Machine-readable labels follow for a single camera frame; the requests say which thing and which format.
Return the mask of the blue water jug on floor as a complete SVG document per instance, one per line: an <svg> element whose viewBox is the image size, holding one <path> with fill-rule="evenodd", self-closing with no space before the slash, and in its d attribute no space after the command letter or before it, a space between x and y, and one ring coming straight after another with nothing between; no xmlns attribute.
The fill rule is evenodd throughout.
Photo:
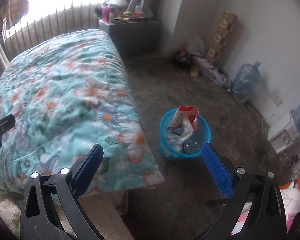
<svg viewBox="0 0 300 240"><path fill-rule="evenodd" d="M260 64L259 61L256 61L254 64L243 64L239 68L231 83L232 94L237 101L245 103L249 99L261 78L261 73L258 70Z"/></svg>

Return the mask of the floral teal quilt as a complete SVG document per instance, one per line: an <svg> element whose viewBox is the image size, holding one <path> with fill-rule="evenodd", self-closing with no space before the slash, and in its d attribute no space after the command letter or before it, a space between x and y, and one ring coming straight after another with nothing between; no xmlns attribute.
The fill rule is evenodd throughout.
<svg viewBox="0 0 300 240"><path fill-rule="evenodd" d="M30 175L56 174L99 144L87 196L163 183L147 144L124 63L100 29L51 38L16 56L0 77L0 195L24 193Z"/></svg>

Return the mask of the white wall socket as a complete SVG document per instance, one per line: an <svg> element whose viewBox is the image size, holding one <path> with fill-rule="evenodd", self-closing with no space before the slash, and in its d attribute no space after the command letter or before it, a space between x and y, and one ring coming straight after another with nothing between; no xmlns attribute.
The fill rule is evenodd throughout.
<svg viewBox="0 0 300 240"><path fill-rule="evenodd" d="M279 106L282 103L282 99L275 93L273 93L271 95L271 99L273 100L273 102L275 103L275 105Z"/></svg>

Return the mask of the Pepsi plastic bottle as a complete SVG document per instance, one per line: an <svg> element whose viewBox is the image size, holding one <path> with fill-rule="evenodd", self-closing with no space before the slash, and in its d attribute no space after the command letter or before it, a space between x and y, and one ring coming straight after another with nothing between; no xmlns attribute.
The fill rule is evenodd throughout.
<svg viewBox="0 0 300 240"><path fill-rule="evenodd" d="M200 143L194 139L189 139L184 142L182 152L186 155L198 154L200 152Z"/></svg>

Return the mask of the tall patterned cardboard box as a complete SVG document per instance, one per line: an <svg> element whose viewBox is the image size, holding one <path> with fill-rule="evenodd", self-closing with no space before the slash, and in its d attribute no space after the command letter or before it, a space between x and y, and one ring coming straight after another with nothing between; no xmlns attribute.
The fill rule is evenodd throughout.
<svg viewBox="0 0 300 240"><path fill-rule="evenodd" d="M232 12L225 11L219 22L213 41L205 55L209 64L214 65L220 58L222 50L225 47L230 34L233 32L238 17Z"/></svg>

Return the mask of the blue plastic waste basket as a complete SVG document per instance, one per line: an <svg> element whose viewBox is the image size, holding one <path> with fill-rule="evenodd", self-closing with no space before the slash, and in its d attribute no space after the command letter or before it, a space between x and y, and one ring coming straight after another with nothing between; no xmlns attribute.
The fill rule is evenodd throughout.
<svg viewBox="0 0 300 240"><path fill-rule="evenodd" d="M198 149L191 153L186 153L184 150L184 144L181 144L180 150L177 150L177 146L172 145L172 143L168 142L169 135L181 135L182 129L177 128L173 130L167 130L168 125L172 121L174 114L176 113L177 109L173 108L166 112L162 119L160 120L159 125L159 150L161 155L169 160L169 161L178 161L181 159L192 159L202 155L202 148L205 143L211 142L212 140L212 133L210 126L206 122L206 120L201 116L198 115L198 124L197 130L190 136L189 140L192 142L196 142L198 144Z"/></svg>

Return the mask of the white water dispenser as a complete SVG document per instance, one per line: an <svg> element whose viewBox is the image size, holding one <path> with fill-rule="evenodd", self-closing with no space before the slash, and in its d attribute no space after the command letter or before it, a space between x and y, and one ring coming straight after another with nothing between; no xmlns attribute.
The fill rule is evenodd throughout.
<svg viewBox="0 0 300 240"><path fill-rule="evenodd" d="M300 140L300 133L293 122L291 112L287 112L270 126L267 139L276 154L284 152Z"/></svg>

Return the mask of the dark grey cabinet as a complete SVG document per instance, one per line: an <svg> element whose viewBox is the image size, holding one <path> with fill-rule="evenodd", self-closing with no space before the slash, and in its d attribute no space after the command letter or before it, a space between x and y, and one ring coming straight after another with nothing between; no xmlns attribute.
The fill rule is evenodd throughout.
<svg viewBox="0 0 300 240"><path fill-rule="evenodd" d="M115 24L100 20L99 28L110 36L123 59L151 54L158 48L160 23L157 21Z"/></svg>

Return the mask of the red white snack bag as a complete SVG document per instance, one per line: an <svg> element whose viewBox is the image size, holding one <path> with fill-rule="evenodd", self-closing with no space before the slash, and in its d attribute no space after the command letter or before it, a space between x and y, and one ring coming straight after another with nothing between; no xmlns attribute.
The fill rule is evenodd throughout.
<svg viewBox="0 0 300 240"><path fill-rule="evenodd" d="M194 131L198 126L199 109L194 106L179 106L170 121L167 130L182 128L184 120L188 120Z"/></svg>

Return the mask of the beige quilted jacket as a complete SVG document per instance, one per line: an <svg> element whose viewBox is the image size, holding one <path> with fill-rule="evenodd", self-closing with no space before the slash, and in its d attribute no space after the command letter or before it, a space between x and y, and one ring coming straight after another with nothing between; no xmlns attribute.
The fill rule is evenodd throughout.
<svg viewBox="0 0 300 240"><path fill-rule="evenodd" d="M3 30L4 22L6 29L10 29L28 12L29 0L5 0L0 8L0 33Z"/></svg>

